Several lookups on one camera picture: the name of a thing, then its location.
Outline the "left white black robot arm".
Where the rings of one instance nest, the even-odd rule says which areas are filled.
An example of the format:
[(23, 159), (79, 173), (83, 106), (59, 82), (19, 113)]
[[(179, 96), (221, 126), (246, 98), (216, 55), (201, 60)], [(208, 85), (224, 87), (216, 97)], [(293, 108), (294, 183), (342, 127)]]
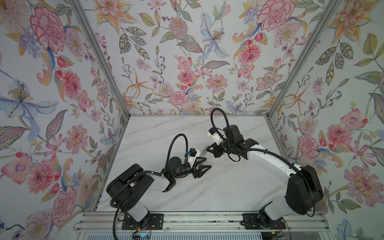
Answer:
[(134, 164), (107, 186), (111, 197), (110, 206), (133, 219), (138, 227), (150, 222), (151, 213), (141, 202), (148, 191), (169, 192), (177, 183), (177, 179), (192, 175), (201, 178), (211, 165), (203, 165), (207, 159), (186, 153), (184, 162), (179, 157), (167, 159), (166, 166), (158, 173), (145, 171), (140, 165)]

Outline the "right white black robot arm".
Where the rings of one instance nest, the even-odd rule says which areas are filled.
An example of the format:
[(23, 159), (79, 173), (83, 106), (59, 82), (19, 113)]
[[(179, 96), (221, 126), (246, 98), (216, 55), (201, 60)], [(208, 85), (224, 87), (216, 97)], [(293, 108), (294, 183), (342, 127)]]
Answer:
[(233, 154), (251, 161), (279, 178), (287, 187), (285, 193), (274, 198), (259, 210), (259, 222), (267, 226), (292, 213), (306, 215), (324, 198), (319, 177), (311, 166), (295, 166), (280, 155), (262, 147), (253, 139), (244, 139), (236, 125), (224, 128), (220, 134), (214, 127), (207, 135), (214, 141), (208, 152), (215, 158)]

